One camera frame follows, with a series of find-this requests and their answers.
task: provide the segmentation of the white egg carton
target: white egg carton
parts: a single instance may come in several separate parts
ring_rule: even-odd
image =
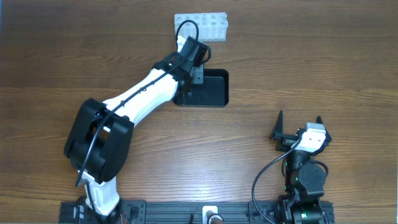
[[[199,27],[199,38],[201,42],[222,42],[226,40],[226,30],[228,21],[225,12],[212,13],[193,13],[193,14],[176,14],[174,15],[174,31],[177,32],[179,25],[187,19],[193,20]],[[195,26],[187,22],[178,33],[184,38],[196,36]]]

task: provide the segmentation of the wood grain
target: wood grain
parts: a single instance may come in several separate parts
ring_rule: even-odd
[[[208,68],[229,71],[225,108],[166,103],[134,130],[122,198],[244,201],[280,155],[266,136],[279,110],[294,133],[317,115],[333,142],[324,200],[338,223],[395,223],[397,1],[2,1],[0,221],[57,222],[84,194],[63,156],[76,113],[141,81],[174,50],[173,15],[227,12]],[[283,194],[275,166],[258,199]]]

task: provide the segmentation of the wooden table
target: wooden table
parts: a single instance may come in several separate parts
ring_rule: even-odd
[[[0,221],[57,222],[84,195],[63,146],[80,105],[112,98],[174,50],[174,14],[227,12],[207,68],[229,71],[225,108],[166,103],[134,131],[122,198],[251,199],[281,155],[268,140],[321,115],[333,142],[323,200],[338,223],[395,223],[397,1],[3,0],[0,39]],[[280,166],[259,200],[284,193]]]

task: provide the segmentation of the wooden surface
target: wooden surface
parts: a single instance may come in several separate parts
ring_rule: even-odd
[[[80,105],[142,80],[174,50],[174,14],[227,12],[227,41],[208,68],[229,71],[225,108],[167,103],[134,131],[118,175],[122,198],[251,199],[280,155],[268,140],[321,115],[333,142],[323,200],[338,223],[395,223],[398,150],[397,1],[2,2],[0,221],[57,222],[84,194],[63,146]],[[280,166],[257,197],[284,193]]]

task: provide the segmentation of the table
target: table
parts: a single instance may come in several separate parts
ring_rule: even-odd
[[[174,51],[174,14],[227,12],[207,68],[229,71],[225,108],[166,103],[134,130],[122,198],[240,201],[268,162],[279,110],[285,132],[321,115],[333,141],[325,196],[338,223],[395,223],[397,1],[2,2],[0,221],[57,222],[84,195],[63,146],[80,105],[142,80]],[[280,166],[259,200],[284,193]]]

